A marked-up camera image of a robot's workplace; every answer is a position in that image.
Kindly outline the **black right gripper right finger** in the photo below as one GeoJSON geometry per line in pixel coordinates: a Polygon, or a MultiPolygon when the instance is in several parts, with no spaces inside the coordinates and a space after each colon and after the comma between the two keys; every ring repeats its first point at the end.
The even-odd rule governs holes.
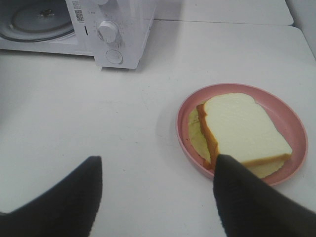
{"type": "Polygon", "coordinates": [[[229,155],[217,157],[213,193],[228,237],[314,237],[315,212],[299,205],[229,155]]]}

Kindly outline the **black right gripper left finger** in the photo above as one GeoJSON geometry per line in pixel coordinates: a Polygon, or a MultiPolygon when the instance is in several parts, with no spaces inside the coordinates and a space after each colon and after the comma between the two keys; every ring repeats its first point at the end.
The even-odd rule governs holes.
{"type": "Polygon", "coordinates": [[[54,187],[1,215],[2,237],[87,237],[102,197],[102,160],[88,157],[54,187]]]}

